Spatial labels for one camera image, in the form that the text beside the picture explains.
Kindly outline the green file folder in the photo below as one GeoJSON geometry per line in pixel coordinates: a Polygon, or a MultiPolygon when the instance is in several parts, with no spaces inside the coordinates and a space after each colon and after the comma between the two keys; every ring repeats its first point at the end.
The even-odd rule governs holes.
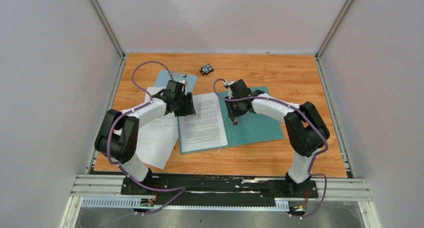
{"type": "Polygon", "coordinates": [[[228,145],[222,148],[284,139],[279,121],[263,114],[248,112],[237,119],[238,124],[233,125],[228,117],[225,101],[219,98],[219,103],[228,140],[228,145]]]}

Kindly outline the printed text paper sheet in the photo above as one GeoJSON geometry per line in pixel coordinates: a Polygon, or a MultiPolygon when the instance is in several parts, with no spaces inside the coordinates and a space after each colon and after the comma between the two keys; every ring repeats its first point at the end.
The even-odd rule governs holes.
{"type": "Polygon", "coordinates": [[[215,93],[193,96],[194,115],[178,118],[181,154],[220,149],[228,145],[220,101],[215,93]]]}

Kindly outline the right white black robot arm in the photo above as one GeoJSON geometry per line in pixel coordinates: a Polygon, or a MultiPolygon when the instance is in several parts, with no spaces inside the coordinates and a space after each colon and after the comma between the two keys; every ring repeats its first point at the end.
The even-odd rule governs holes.
{"type": "Polygon", "coordinates": [[[285,176],[285,189],[292,197],[301,195],[306,189],[305,183],[311,178],[313,161],[322,147],[328,147],[330,137],[315,105],[311,102],[289,103],[260,89],[251,90],[242,79],[223,83],[228,90],[224,101],[232,125],[236,126],[238,118],[247,113],[265,115],[285,125],[294,150],[292,165],[285,176]]]}

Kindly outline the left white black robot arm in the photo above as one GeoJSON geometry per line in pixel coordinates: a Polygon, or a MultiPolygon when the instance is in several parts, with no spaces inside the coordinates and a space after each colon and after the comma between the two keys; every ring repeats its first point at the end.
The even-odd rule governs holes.
{"type": "Polygon", "coordinates": [[[186,86],[185,80],[169,80],[149,101],[127,111],[110,109],[104,115],[94,149],[134,179],[133,186],[142,195],[152,191],[153,181],[151,169],[136,155],[139,128],[168,114],[175,117],[195,115],[193,95],[186,86]]]}

